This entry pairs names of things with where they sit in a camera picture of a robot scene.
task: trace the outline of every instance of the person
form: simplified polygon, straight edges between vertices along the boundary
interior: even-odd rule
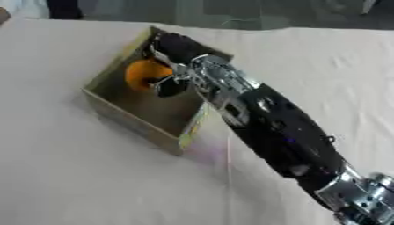
[[[83,17],[77,0],[47,0],[47,6],[50,18],[53,19],[81,19]]]
[[[11,17],[49,18],[46,0],[0,0],[0,25]]]
[[[80,19],[77,0],[0,0],[0,25],[11,17]]]

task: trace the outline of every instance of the orange object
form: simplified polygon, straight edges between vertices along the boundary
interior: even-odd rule
[[[150,84],[146,82],[146,78],[161,78],[171,74],[171,68],[154,59],[139,60],[127,67],[125,80],[134,91],[147,91],[150,89]]]

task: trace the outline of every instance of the robotic arm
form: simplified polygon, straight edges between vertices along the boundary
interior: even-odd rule
[[[174,71],[154,84],[159,97],[192,85],[250,149],[284,178],[295,179],[340,223],[394,225],[394,179],[359,175],[335,150],[334,138],[280,93],[247,81],[243,72],[186,36],[158,35],[150,52]]]

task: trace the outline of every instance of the table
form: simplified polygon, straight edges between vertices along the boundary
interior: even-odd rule
[[[184,158],[98,119],[81,88],[149,25],[17,18],[0,29],[1,224],[336,224],[215,112]],[[234,54],[362,174],[394,174],[393,32],[158,26]]]

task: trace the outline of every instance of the black robot arm segment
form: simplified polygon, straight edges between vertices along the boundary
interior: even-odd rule
[[[280,93],[247,80],[209,48],[176,33],[158,35],[150,51],[174,71],[155,84],[159,97],[192,85],[257,156],[295,179],[340,223],[394,224],[394,179],[360,176],[335,150],[333,137]]]

